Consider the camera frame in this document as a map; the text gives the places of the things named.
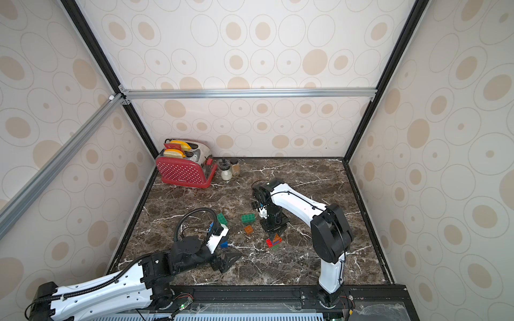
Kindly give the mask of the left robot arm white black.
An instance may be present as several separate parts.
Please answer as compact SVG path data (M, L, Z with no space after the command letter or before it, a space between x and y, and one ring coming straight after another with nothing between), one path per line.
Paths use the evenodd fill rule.
M93 320L127 310L180 310L190 293L177 293L171 282L183 272L209 265L227 272L241 257L238 251L219 254L221 235L208 242L186 237L169 250L142 255L124 270L73 286L47 282L25 309L27 320Z

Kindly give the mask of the red long lego brick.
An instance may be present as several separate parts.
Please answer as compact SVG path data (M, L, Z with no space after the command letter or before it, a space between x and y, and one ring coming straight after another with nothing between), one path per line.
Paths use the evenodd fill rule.
M277 246L277 245L274 245L273 241L271 239L267 239L266 240L266 244L268 246L268 248L272 248L274 246Z

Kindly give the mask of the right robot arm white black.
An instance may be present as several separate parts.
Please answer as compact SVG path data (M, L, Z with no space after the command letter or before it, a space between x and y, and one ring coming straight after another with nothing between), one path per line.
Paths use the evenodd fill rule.
M283 234L290 222L284 211L310 227L313 249L321 260L317 294L322 305L335 306L343 291L345 259L354 240L344 209L313 201L282 179L253 185L252 196L252 208L258 211L260 225L271 241Z

